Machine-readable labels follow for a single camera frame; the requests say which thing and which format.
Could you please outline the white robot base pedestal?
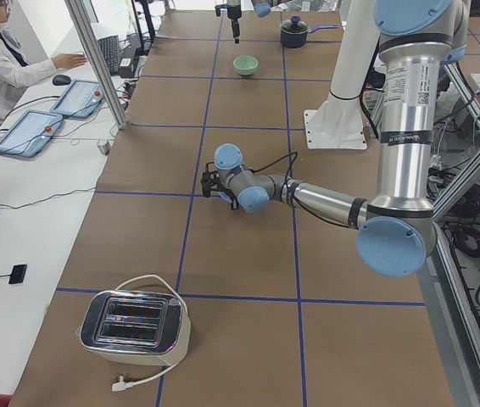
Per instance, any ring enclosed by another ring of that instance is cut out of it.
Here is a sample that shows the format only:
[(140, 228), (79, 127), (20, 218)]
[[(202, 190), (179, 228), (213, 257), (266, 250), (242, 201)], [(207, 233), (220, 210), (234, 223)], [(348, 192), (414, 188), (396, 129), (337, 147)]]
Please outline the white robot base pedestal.
[(365, 150), (360, 97), (378, 44), (374, 0), (351, 2), (327, 100), (317, 110), (304, 111), (310, 149)]

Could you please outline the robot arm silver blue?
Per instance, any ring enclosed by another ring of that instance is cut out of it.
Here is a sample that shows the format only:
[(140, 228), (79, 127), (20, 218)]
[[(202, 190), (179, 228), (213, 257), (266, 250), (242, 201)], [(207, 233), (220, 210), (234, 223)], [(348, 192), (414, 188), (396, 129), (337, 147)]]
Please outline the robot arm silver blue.
[[(251, 0), (250, 1), (254, 12), (260, 18), (265, 17), (270, 11), (282, 4), (280, 0)], [(240, 41), (240, 24), (239, 20), (242, 18), (243, 11), (240, 1), (227, 0), (222, 4), (215, 5), (215, 15), (221, 16), (221, 12), (226, 12), (226, 17), (231, 21), (232, 37), (236, 44)]]
[(268, 175), (243, 161), (238, 146), (220, 145), (202, 174), (204, 196), (219, 193), (249, 213), (279, 201), (358, 232), (363, 262), (383, 276), (422, 268), (436, 244), (427, 177), (433, 145), (438, 78), (466, 50), (467, 1), (354, 1), (349, 10), (327, 100), (304, 118), (312, 148), (360, 148), (361, 101), (376, 60), (385, 67), (378, 133), (377, 193), (356, 198)]

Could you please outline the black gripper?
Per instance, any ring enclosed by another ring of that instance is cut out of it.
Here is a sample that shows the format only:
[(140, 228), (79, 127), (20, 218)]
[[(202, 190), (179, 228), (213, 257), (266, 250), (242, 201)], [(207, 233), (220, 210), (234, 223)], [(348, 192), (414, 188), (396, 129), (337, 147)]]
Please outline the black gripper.
[(240, 24), (238, 19), (242, 17), (242, 8), (240, 0), (222, 0), (215, 5), (215, 15), (220, 17), (222, 13), (231, 20), (232, 37), (235, 44), (239, 43)]
[(212, 192), (217, 192), (223, 200), (230, 204), (231, 210), (239, 209), (237, 197), (230, 189), (221, 184), (220, 176), (214, 162), (205, 164), (200, 183), (204, 198), (210, 198)]

